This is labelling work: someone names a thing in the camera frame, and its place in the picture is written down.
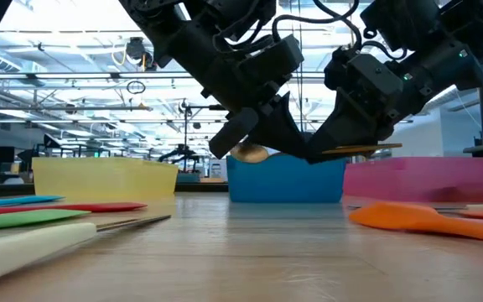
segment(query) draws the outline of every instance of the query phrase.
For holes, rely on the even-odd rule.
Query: wooden table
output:
[[[88,219],[168,211],[0,278],[0,302],[483,301],[483,242],[352,225],[339,205],[179,194],[176,206]]]

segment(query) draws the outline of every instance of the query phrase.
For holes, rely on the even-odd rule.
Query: spatula handle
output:
[[[445,217],[438,225],[436,232],[473,237],[483,240],[483,222],[467,221],[460,218]]]
[[[75,223],[0,237],[0,276],[95,235],[95,224]]]

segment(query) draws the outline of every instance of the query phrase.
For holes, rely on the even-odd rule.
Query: pink container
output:
[[[411,157],[348,164],[344,194],[396,201],[483,202],[483,158]]]

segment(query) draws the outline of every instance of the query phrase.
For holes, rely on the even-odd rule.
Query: yellow container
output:
[[[170,197],[178,167],[126,158],[34,158],[33,171],[37,195],[62,195],[83,203]]]

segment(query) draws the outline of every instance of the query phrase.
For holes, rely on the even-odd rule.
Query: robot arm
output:
[[[337,91],[336,106],[311,137],[301,133],[289,110],[289,95],[279,88],[303,61],[296,39],[290,35],[256,42],[229,44],[257,23],[268,23],[274,0],[120,0],[131,18],[154,45],[154,60],[165,67],[175,59],[230,113],[229,122],[210,141],[210,151],[221,158],[244,137],[252,143],[310,161],[330,159],[325,150],[349,145],[375,145],[388,138],[393,126],[418,113],[431,98],[449,86],[470,89],[483,86],[483,0],[454,0],[439,8],[434,0],[375,0],[362,14],[365,38],[381,34],[392,50],[412,50],[407,59],[381,63],[361,53],[359,30],[351,23],[357,41],[340,48],[325,68],[325,85]],[[343,21],[332,19],[312,23]],[[190,14],[179,10],[183,3]]]

